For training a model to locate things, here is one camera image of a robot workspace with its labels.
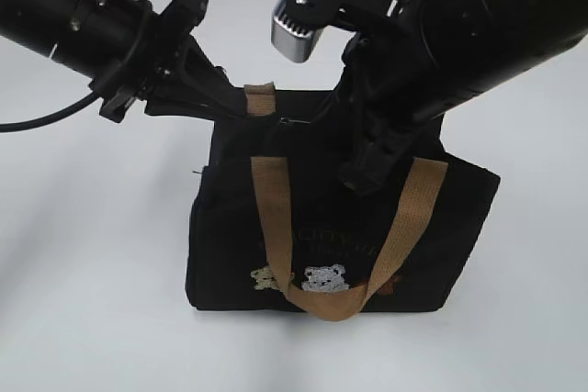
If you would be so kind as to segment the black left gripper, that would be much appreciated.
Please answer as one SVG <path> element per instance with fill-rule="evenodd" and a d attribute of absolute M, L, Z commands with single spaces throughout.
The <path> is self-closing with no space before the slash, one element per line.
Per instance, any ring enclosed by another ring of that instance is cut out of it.
<path fill-rule="evenodd" d="M 151 117 L 244 118 L 246 99 L 190 36 L 209 0 L 172 0 L 160 14 L 148 0 L 109 0 L 88 22 L 105 61 L 90 89 L 99 115 L 120 122 L 137 99 Z"/>

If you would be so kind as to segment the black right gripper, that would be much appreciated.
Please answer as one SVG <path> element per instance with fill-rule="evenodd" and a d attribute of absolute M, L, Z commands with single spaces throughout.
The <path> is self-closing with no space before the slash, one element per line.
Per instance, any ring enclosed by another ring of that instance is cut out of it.
<path fill-rule="evenodd" d="M 373 194 L 387 182 L 405 152 L 442 151 L 443 119 L 414 121 L 409 90 L 422 85 L 434 57 L 423 32 L 431 0 L 278 0 L 284 14 L 309 30 L 350 31 L 342 54 L 344 71 L 335 87 L 339 102 L 355 113 L 349 159 L 338 172 L 356 194 Z"/>

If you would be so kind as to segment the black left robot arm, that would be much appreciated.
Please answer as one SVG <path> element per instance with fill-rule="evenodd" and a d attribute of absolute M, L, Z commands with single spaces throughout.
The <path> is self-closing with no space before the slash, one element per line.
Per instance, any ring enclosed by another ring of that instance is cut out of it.
<path fill-rule="evenodd" d="M 137 100 L 151 116 L 220 120 L 246 114 L 243 90 L 209 61 L 192 31 L 208 0 L 1 0 L 3 37 L 88 77 L 102 117 Z"/>

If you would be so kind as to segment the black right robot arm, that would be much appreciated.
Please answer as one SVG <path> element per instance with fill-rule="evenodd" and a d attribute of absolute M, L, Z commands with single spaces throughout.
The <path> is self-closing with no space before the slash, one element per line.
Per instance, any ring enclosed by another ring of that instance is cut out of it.
<path fill-rule="evenodd" d="M 430 121 L 578 45 L 587 0 L 278 0 L 271 40 L 302 63 L 328 27 L 353 33 L 335 89 L 354 119 L 339 176 L 366 195 Z"/>

